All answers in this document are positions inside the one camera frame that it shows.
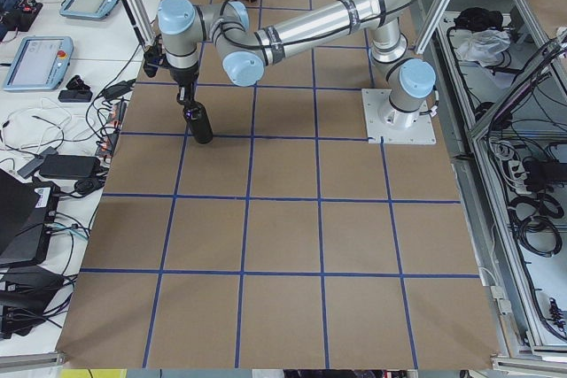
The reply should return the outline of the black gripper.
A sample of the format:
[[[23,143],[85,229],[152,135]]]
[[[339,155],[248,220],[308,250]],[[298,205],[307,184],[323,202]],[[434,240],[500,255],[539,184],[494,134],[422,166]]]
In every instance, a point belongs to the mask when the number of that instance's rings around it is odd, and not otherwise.
[[[177,83],[178,93],[176,101],[186,108],[191,108],[195,103],[195,88],[198,79],[198,66],[189,68],[169,68],[172,79]]]

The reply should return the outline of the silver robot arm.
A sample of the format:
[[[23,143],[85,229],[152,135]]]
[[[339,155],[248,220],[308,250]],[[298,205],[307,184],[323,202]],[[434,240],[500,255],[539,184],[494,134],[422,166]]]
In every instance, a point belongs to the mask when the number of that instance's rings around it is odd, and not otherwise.
[[[239,1],[195,5],[189,0],[162,0],[157,12],[162,47],[191,133],[200,143],[213,137],[205,107],[195,98],[198,43],[211,42],[230,81],[249,87],[268,66],[363,29],[373,34],[370,59],[391,86],[378,108],[379,117],[397,130],[412,127],[436,80],[432,66],[408,54],[407,38],[400,31],[400,15],[413,1],[336,0],[250,32],[247,10]]]

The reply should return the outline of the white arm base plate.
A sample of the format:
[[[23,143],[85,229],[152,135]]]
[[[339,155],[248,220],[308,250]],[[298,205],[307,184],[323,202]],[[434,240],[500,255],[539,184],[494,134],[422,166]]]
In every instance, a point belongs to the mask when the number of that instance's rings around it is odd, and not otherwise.
[[[434,145],[437,141],[425,100],[415,112],[400,112],[390,104],[390,89],[363,89],[367,139],[374,144]]]

